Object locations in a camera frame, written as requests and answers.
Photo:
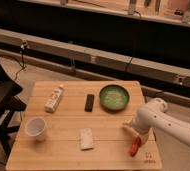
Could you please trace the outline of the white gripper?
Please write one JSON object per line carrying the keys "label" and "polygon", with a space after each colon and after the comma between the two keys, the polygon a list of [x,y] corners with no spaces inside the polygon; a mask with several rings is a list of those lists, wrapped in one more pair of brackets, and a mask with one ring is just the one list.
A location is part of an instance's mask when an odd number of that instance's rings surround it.
{"label": "white gripper", "polygon": [[149,139],[149,131],[141,130],[138,125],[135,124],[134,120],[131,120],[129,124],[123,123],[123,129],[130,135],[132,138],[136,138],[140,136],[141,144],[144,145]]}

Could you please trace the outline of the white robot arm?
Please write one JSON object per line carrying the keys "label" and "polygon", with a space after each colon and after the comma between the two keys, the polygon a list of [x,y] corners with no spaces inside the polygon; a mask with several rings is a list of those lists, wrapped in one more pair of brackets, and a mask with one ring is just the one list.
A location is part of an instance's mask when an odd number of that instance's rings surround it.
{"label": "white robot arm", "polygon": [[167,109],[162,98],[154,98],[141,105],[132,120],[123,123],[123,128],[133,137],[142,137],[151,128],[158,128],[190,147],[190,123],[168,116]]}

